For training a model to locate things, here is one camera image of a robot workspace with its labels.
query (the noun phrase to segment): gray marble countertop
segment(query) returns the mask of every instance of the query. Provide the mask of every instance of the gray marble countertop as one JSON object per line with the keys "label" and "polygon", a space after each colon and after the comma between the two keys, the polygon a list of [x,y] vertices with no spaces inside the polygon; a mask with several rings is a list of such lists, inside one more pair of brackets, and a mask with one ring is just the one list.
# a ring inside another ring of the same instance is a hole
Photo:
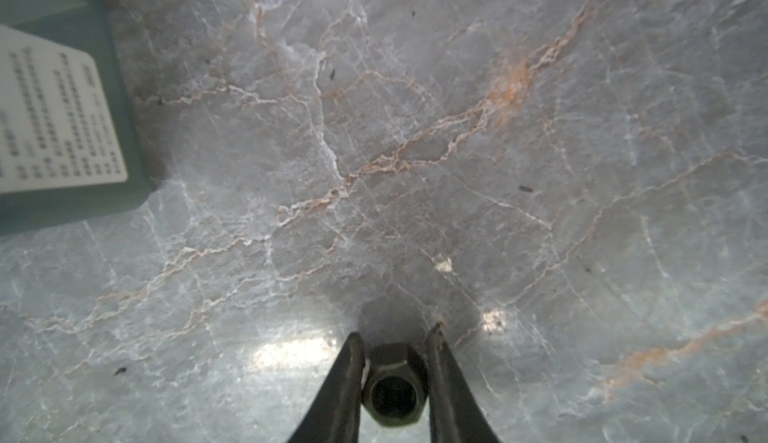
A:
{"label": "gray marble countertop", "polygon": [[159,188],[0,239],[0,440],[282,442],[437,321],[508,443],[768,435],[766,0],[107,1]]}

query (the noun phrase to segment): green plastic container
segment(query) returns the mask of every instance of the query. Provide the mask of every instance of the green plastic container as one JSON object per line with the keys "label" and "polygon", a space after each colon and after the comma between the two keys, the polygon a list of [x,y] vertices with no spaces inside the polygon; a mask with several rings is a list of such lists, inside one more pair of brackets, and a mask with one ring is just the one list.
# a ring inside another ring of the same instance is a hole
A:
{"label": "green plastic container", "polygon": [[153,185],[101,0],[0,0],[0,25],[0,234],[139,206]]}

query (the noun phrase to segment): hex nut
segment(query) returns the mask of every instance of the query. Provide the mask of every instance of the hex nut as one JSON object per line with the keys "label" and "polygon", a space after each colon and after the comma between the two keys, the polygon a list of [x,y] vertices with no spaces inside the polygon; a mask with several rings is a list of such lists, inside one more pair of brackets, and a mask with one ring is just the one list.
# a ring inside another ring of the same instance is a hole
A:
{"label": "hex nut", "polygon": [[427,388],[427,367],[411,345],[391,343],[371,350],[362,403],[380,425],[404,426],[418,421]]}

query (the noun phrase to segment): threaded hole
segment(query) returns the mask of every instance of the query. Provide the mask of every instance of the threaded hole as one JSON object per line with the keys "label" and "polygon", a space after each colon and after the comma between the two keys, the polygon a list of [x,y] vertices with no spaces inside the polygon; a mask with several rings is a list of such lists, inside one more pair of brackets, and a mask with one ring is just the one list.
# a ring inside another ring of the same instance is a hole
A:
{"label": "threaded hole", "polygon": [[416,409],[416,390],[398,376],[378,381],[371,392],[373,408],[389,418],[402,418]]}

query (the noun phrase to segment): white label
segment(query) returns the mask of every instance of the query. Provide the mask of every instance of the white label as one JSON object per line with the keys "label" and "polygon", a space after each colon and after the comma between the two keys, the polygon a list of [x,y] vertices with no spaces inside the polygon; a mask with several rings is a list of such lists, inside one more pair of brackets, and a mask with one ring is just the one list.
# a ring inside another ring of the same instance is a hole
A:
{"label": "white label", "polygon": [[91,55],[0,25],[0,193],[126,179]]}

